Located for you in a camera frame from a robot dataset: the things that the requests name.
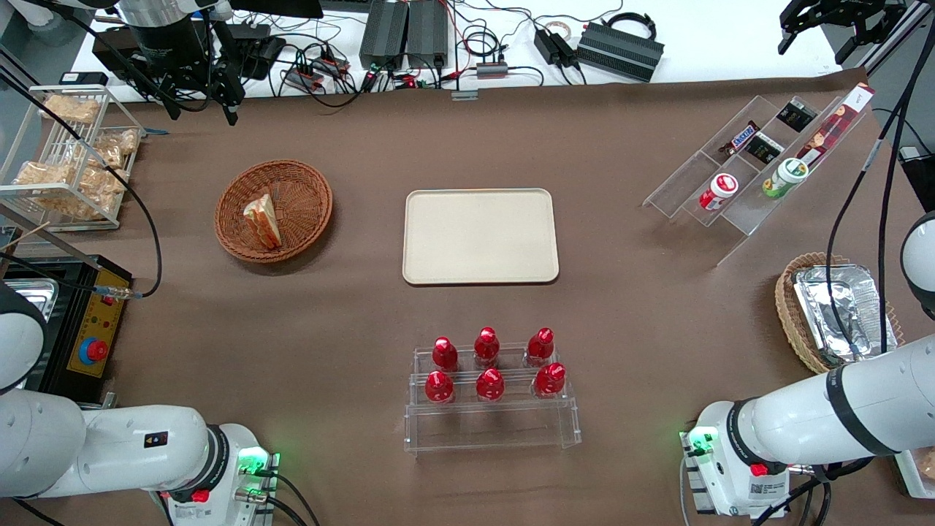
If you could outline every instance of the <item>brown tablecloth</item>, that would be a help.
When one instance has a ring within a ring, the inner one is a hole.
[[[492,90],[476,102],[412,90],[364,95],[338,112],[310,98],[249,100],[235,127],[216,106],[175,123],[158,107],[133,106],[145,125],[171,135],[147,139],[134,169],[162,236],[165,279],[155,296],[127,308],[113,356],[121,405],[187,405],[208,421],[248,426],[283,454],[283,473],[324,526],[681,524],[677,432],[685,422],[710,402],[761,395],[810,374],[785,341],[773,285],[789,260],[824,250],[879,126],[865,119],[719,268],[727,229],[671,224],[640,204],[754,95],[779,106],[802,95],[824,107],[858,80],[846,72]],[[215,240],[214,206],[239,172],[276,158],[325,174],[336,196],[333,225],[296,261],[245,266]],[[872,268],[884,174],[878,160],[836,251]],[[553,196],[557,281],[404,282],[409,192],[526,186]],[[896,256],[921,213],[900,173],[887,291],[907,341],[933,329]],[[79,246],[124,265],[145,288],[154,273],[149,230],[134,203],[122,221]],[[403,451],[412,348],[440,334],[470,342],[488,324],[505,342],[555,330],[578,394],[583,443],[416,460]],[[834,491],[828,525],[931,524],[935,513],[935,504],[898,493],[884,461]],[[164,523],[141,491],[36,505],[68,526]],[[5,524],[36,524],[6,502],[0,515]]]

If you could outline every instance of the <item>round wicker basket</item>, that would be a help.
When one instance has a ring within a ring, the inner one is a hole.
[[[282,246],[269,250],[247,227],[243,209],[269,194]],[[228,253],[252,263],[277,263],[309,248],[331,219],[328,181],[315,168],[291,160],[269,161],[247,169],[224,190],[214,212],[214,232]]]
[[[831,256],[832,265],[843,265],[849,262],[850,260],[846,257]],[[783,324],[785,337],[796,351],[798,358],[816,374],[827,373],[830,368],[819,357],[818,349],[812,340],[812,332],[805,320],[805,314],[802,313],[801,307],[798,306],[796,290],[792,286],[792,273],[804,267],[824,264],[824,252],[804,254],[793,259],[785,267],[785,270],[779,276],[779,280],[776,281],[776,311],[779,313],[779,320]],[[889,316],[889,323],[893,326],[893,333],[896,334],[897,342],[900,345],[905,344],[902,339],[902,328],[899,326],[899,321],[893,314],[893,307],[889,303],[886,304],[886,315]]]

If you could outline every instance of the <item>red bottle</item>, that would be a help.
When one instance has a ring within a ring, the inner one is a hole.
[[[500,352],[500,340],[493,329],[485,327],[474,341],[474,362],[483,369],[496,367],[496,354]]]
[[[454,348],[448,338],[442,336],[435,340],[435,348],[432,349],[432,361],[446,373],[457,373],[458,350]]]
[[[536,398],[552,398],[565,387],[565,366],[550,363],[536,373],[532,382],[532,394]]]
[[[555,351],[554,338],[555,333],[545,327],[539,329],[539,332],[529,339],[529,346],[526,348],[524,357],[527,367],[542,367],[549,362],[549,358]]]
[[[507,390],[503,375],[496,369],[488,369],[477,378],[477,398],[485,402],[496,402]]]
[[[454,402],[454,382],[441,371],[433,371],[425,379],[425,396],[434,403]]]

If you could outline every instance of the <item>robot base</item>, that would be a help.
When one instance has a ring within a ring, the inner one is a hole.
[[[750,466],[737,456],[727,438],[727,413],[733,405],[732,402],[715,402],[706,407],[698,417],[696,427],[683,434],[684,454],[689,471],[693,471],[694,464],[698,466],[700,483],[704,485],[703,489],[696,488],[696,481],[693,481],[692,491],[697,504],[700,501],[698,494],[704,491],[711,498],[718,515],[748,515],[756,519],[769,506],[788,496],[789,472],[765,476],[750,473]],[[708,453],[688,458],[687,454],[699,446],[709,449]],[[778,519],[784,514],[784,510],[779,510],[773,517]]]
[[[221,482],[211,491],[206,502],[179,503],[166,499],[169,517],[175,526],[269,526],[272,509],[266,504],[248,504],[234,499],[238,489],[260,489],[274,494],[270,480],[241,473],[243,468],[279,469],[279,455],[269,454],[260,447],[247,428],[239,424],[222,424],[221,431],[230,444],[230,458]]]

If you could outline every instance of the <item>acrylic display stand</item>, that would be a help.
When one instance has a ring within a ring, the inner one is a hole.
[[[415,349],[406,405],[406,451],[490,449],[525,446],[575,446],[581,443],[578,404],[571,383],[551,399],[531,392],[538,368],[523,364],[525,344],[500,346],[497,369],[503,374],[506,392],[497,402],[477,398],[477,377],[482,369],[474,364],[474,346],[457,345],[458,373],[454,402],[436,404],[425,396],[425,380],[437,367],[432,348]],[[549,362],[558,361],[558,353]]]
[[[668,218],[674,217],[679,211],[687,212],[704,226],[711,226],[718,217],[723,217],[728,223],[740,231],[741,239],[718,262],[724,262],[731,254],[747,241],[750,236],[766,218],[780,206],[783,201],[790,199],[799,186],[808,184],[808,180],[797,184],[785,196],[778,199],[767,197],[763,193],[763,182],[772,177],[779,163],[785,159],[795,157],[798,152],[812,138],[814,133],[841,104],[843,97],[838,97],[827,105],[820,113],[812,105],[798,97],[793,100],[803,104],[818,114],[801,133],[792,129],[788,124],[776,118],[781,108],[777,108],[768,100],[757,96],[747,104],[740,113],[721,128],[721,131],[711,138],[700,150],[695,152],[679,169],[643,201],[643,206],[653,205]],[[835,146],[825,152],[810,166],[809,179],[816,177],[815,172],[835,151],[837,145],[847,138],[864,118],[870,105],[867,105],[851,122],[850,126],[841,134]],[[760,131],[783,146],[784,150],[778,157],[768,164],[751,155],[745,150],[726,158],[725,153],[718,149],[730,142],[749,121],[762,126]],[[698,198],[708,188],[713,177],[719,173],[729,173],[737,179],[739,189],[719,210],[708,211],[698,204]]]

